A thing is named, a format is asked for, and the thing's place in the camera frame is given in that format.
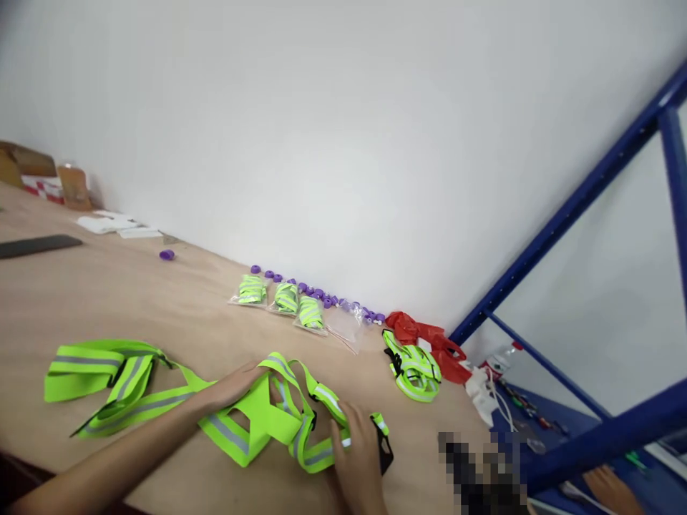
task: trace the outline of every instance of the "plastic bag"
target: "plastic bag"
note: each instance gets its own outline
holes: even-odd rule
[[[298,312],[298,286],[291,283],[277,283],[274,300],[267,309],[277,315],[296,316]]]
[[[264,308],[267,306],[267,283],[259,275],[246,274],[238,286],[236,294],[227,304]]]
[[[339,309],[329,310],[327,315],[327,330],[339,338],[343,343],[357,354],[360,351],[358,337],[364,326],[365,312],[360,306],[350,303],[342,303]]]
[[[298,316],[293,324],[296,327],[309,330],[311,333],[327,336],[323,315],[324,306],[321,300],[302,295],[298,301]]]
[[[418,337],[427,340],[432,345],[432,355],[437,360],[442,375],[448,381],[465,384],[472,377],[472,372],[460,364],[467,356],[458,345],[444,336],[442,328],[418,323],[402,311],[394,311],[389,315],[386,324],[394,330],[396,340],[402,345],[416,345]]]

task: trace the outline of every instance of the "plastic wrapper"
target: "plastic wrapper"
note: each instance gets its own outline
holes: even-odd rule
[[[311,333],[327,336],[322,301],[302,295],[298,300],[298,316],[296,316],[293,324],[299,328],[309,330]]]
[[[329,310],[327,315],[327,330],[339,338],[354,354],[360,352],[359,338],[364,332],[365,312],[355,304],[344,303],[336,310]]]
[[[291,283],[277,283],[274,300],[267,309],[277,315],[296,316],[298,312],[298,286]]]
[[[228,303],[265,308],[267,306],[267,283],[259,275],[244,275],[236,294],[229,299]]]

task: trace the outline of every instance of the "wooden table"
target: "wooden table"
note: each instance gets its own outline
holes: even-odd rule
[[[108,438],[69,438],[104,403],[107,392],[66,403],[43,402],[43,377],[59,345],[143,340],[208,380],[277,350],[302,360],[341,398],[383,413],[396,457],[384,477],[391,513],[453,513],[452,481],[447,485],[437,434],[459,432],[479,453],[489,441],[486,426],[463,387],[448,381],[431,404],[408,399],[396,387],[377,326],[354,355],[333,336],[293,327],[290,318],[227,305],[245,266],[182,242],[170,246],[177,259],[164,262],[157,255],[162,238],[93,235],[74,223],[79,213],[3,184],[0,205],[0,241],[57,233],[84,241],[81,247],[0,261],[3,451],[60,472],[108,443]],[[152,389],[182,384],[179,371],[159,369]],[[327,436],[326,409],[323,413],[321,404],[314,408],[321,423],[311,443]],[[200,431],[127,503],[151,514],[333,511],[323,475],[303,471],[285,446],[270,442],[242,469]]]

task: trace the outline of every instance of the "purple bead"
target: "purple bead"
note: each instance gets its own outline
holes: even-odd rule
[[[174,259],[174,250],[166,249],[160,253],[160,257],[165,261],[171,261]]]

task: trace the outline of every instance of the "blue metal shelf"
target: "blue metal shelf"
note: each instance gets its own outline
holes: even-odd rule
[[[457,345],[462,345],[486,319],[491,319],[511,338],[520,342],[543,368],[602,420],[602,423],[593,430],[544,456],[539,456],[528,464],[525,475],[529,495],[557,486],[570,477],[656,441],[677,429],[687,427],[687,379],[614,418],[531,343],[523,340],[494,314],[506,297],[656,132],[660,132],[663,143],[683,301],[687,306],[687,155],[677,112],[678,106],[684,102],[685,98],[687,98],[687,61],[682,63],[677,72],[648,103],[506,273],[451,333],[450,339]]]

